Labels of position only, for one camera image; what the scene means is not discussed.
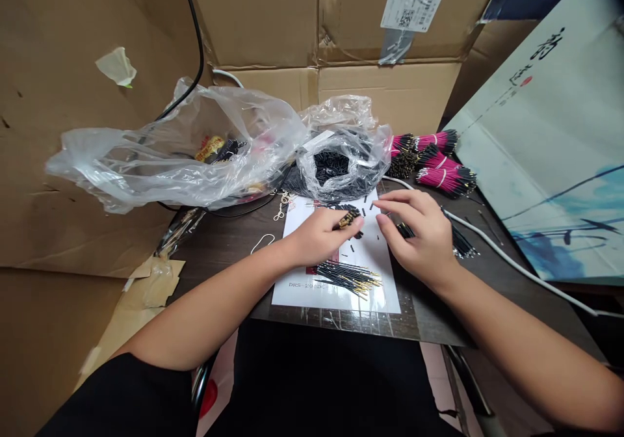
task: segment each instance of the black sleeve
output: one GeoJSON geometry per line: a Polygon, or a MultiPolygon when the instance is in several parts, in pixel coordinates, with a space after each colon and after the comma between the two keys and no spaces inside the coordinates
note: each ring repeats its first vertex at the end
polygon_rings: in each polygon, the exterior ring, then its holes
{"type": "Polygon", "coordinates": [[[194,436],[189,372],[117,356],[95,371],[39,431],[47,436],[194,436]]]}

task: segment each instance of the plastic bag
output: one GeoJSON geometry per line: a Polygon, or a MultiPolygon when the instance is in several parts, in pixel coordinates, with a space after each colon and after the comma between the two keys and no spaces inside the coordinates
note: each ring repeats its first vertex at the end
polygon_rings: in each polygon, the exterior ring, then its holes
{"type": "MultiPolygon", "coordinates": [[[[188,78],[178,81],[174,101],[189,85],[188,78]]],[[[63,150],[46,172],[76,182],[110,213],[155,201],[218,209],[272,191],[306,135],[284,101],[251,89],[197,86],[170,115],[142,129],[63,133],[63,150]]]]}
{"type": "Polygon", "coordinates": [[[371,99],[337,96],[300,116],[311,139],[297,152],[297,167],[283,188],[321,201],[370,193],[390,167],[392,147],[392,130],[377,126],[371,99]]]}

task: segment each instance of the dark table surface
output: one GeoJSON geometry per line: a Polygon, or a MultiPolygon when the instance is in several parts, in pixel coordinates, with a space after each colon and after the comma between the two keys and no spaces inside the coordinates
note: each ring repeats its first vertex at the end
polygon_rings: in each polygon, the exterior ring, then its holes
{"type": "MultiPolygon", "coordinates": [[[[383,194],[399,188],[402,188],[399,184],[384,180],[378,185],[378,193],[383,194]]],[[[456,216],[467,217],[471,224],[496,241],[478,213],[478,210],[481,210],[503,242],[501,248],[516,262],[530,270],[489,207],[468,198],[450,200],[435,191],[429,191],[424,187],[420,189],[428,191],[446,210],[456,216]]],[[[471,195],[471,198],[480,201],[477,194],[471,195]]],[[[173,302],[207,278],[247,256],[264,234],[271,233],[276,239],[280,239],[285,220],[273,220],[279,206],[280,199],[276,197],[265,207],[239,218],[228,219],[210,214],[204,216],[196,233],[186,240],[173,256],[175,259],[186,260],[186,264],[177,289],[169,302],[173,302]]],[[[229,211],[238,213],[241,208],[234,207],[229,211]]],[[[477,234],[467,228],[460,229],[481,253],[475,258],[461,260],[465,268],[591,355],[604,360],[598,346],[566,301],[511,268],[477,234]]],[[[392,255],[391,260],[401,307],[400,314],[271,305],[273,294],[271,289],[252,311],[251,316],[257,319],[430,343],[471,346],[471,338],[453,313],[420,281],[407,273],[392,255]]]]}

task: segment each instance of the white cable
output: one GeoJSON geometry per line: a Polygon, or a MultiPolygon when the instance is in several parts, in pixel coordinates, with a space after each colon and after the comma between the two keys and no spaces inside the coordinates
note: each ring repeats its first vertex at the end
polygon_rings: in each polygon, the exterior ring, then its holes
{"type": "MultiPolygon", "coordinates": [[[[392,177],[386,177],[384,176],[383,179],[386,180],[391,180],[393,182],[397,182],[401,185],[403,185],[405,188],[409,189],[409,190],[413,190],[414,188],[409,184],[406,183],[402,180],[399,179],[395,179],[392,177]]],[[[609,317],[616,317],[616,318],[624,318],[624,315],[620,314],[620,313],[614,313],[614,312],[607,312],[607,311],[603,311],[603,310],[594,310],[593,308],[583,304],[581,301],[575,299],[572,296],[569,296],[568,294],[564,293],[563,291],[557,289],[556,287],[548,284],[547,282],[544,282],[543,280],[539,279],[537,276],[535,276],[534,274],[532,274],[531,272],[528,272],[527,270],[525,270],[524,268],[522,268],[522,266],[518,265],[518,263],[516,263],[514,260],[512,260],[508,254],[506,254],[505,252],[503,252],[501,250],[501,248],[492,240],[490,239],[481,229],[474,227],[472,224],[470,224],[469,222],[464,221],[461,218],[458,218],[456,215],[449,213],[448,211],[445,210],[445,213],[448,215],[448,217],[450,217],[452,220],[459,222],[462,226],[465,226],[467,228],[469,228],[470,230],[476,232],[477,234],[479,234],[479,236],[481,236],[481,238],[483,240],[485,240],[485,242],[498,254],[501,256],[501,258],[506,261],[507,263],[509,263],[513,268],[515,268],[517,271],[521,272],[522,274],[524,274],[527,278],[529,278],[532,281],[535,281],[537,284],[539,284],[540,286],[542,286],[544,289],[548,289],[551,293],[558,295],[559,297],[567,300],[568,302],[570,302],[571,304],[576,305],[577,307],[583,309],[584,311],[588,312],[590,315],[593,315],[594,317],[597,317],[598,315],[604,315],[604,316],[609,316],[609,317]]]]}
{"type": "Polygon", "coordinates": [[[235,83],[237,83],[239,88],[244,89],[242,82],[240,82],[239,79],[236,76],[234,76],[232,73],[224,71],[224,70],[213,70],[213,73],[220,74],[221,76],[227,76],[228,78],[232,79],[235,83]]]}
{"type": "Polygon", "coordinates": [[[256,249],[256,247],[257,247],[258,245],[260,245],[260,242],[262,242],[262,240],[264,240],[264,238],[265,238],[267,235],[270,235],[271,237],[273,237],[273,240],[271,240],[271,242],[269,242],[269,243],[268,243],[268,244],[266,244],[265,246],[269,246],[269,245],[271,245],[273,242],[275,242],[275,235],[273,235],[273,234],[264,234],[262,237],[260,237],[260,240],[258,240],[258,243],[257,243],[256,245],[254,245],[254,246],[253,246],[252,251],[251,251],[251,252],[249,252],[249,255],[252,255],[252,254],[253,254],[253,252],[254,252],[254,250],[256,249]]]}

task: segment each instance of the white paper sheet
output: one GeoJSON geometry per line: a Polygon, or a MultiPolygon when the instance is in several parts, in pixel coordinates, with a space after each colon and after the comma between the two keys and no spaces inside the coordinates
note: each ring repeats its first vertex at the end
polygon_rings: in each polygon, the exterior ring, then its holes
{"type": "MultiPolygon", "coordinates": [[[[362,215],[366,213],[364,227],[361,229],[364,236],[360,240],[352,238],[339,250],[339,259],[343,263],[367,267],[381,275],[382,285],[369,291],[369,299],[360,299],[343,287],[315,282],[313,279],[322,276],[306,274],[306,270],[301,268],[291,271],[275,283],[273,305],[401,313],[388,245],[375,219],[380,211],[376,207],[371,209],[371,202],[376,199],[377,190],[374,190],[366,198],[366,203],[364,198],[345,202],[359,208],[362,215]]],[[[286,214],[284,237],[312,214],[314,207],[306,205],[308,203],[311,204],[312,200],[298,196],[290,204],[286,214]]]]}

